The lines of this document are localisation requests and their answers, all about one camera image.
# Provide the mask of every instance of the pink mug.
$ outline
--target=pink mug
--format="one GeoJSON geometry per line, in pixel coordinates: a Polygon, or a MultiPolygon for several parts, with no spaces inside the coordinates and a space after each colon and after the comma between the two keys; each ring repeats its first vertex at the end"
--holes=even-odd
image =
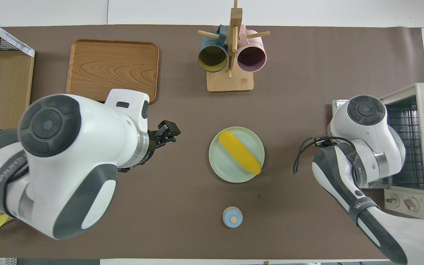
{"type": "Polygon", "coordinates": [[[266,52],[264,51],[263,39],[255,37],[248,39],[246,35],[257,33],[255,30],[246,30],[241,25],[239,41],[237,44],[237,64],[245,72],[256,72],[266,64],[266,52]]]}

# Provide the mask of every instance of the gray joint cap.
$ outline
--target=gray joint cap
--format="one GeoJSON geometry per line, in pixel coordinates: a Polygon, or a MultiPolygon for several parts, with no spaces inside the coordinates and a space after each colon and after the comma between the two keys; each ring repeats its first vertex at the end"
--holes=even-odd
{"type": "Polygon", "coordinates": [[[382,121],[385,116],[385,106],[374,97],[358,96],[350,100],[348,115],[357,124],[370,126],[382,121]]]}
{"type": "Polygon", "coordinates": [[[66,150],[81,127],[80,105],[65,95],[39,99],[32,104],[19,124],[19,141],[34,156],[46,158],[66,150]]]}

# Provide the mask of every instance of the toaster oven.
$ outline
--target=toaster oven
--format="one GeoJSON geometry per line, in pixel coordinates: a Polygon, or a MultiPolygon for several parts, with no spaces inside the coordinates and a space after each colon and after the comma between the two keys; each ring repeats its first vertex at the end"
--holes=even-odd
{"type": "MultiPolygon", "coordinates": [[[[387,123],[402,139],[406,155],[402,170],[363,188],[384,188],[385,208],[424,219],[424,83],[380,98],[387,123]]],[[[333,113],[346,100],[333,101],[333,113]]]]}

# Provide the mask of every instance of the wooden tray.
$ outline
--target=wooden tray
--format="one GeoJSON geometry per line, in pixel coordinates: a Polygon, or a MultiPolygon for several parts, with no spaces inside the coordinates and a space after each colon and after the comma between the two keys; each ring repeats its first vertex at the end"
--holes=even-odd
{"type": "Polygon", "coordinates": [[[158,46],[151,42],[77,40],[71,47],[66,93],[106,101],[113,88],[156,98],[158,46]]]}

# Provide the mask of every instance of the green mug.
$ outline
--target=green mug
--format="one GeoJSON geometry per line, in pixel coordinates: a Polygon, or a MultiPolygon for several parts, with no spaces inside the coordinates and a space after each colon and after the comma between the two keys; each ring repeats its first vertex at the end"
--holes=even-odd
{"type": "Polygon", "coordinates": [[[204,36],[202,37],[197,62],[207,72],[215,73],[224,69],[227,65],[227,27],[220,25],[217,32],[218,38],[204,36]]]}

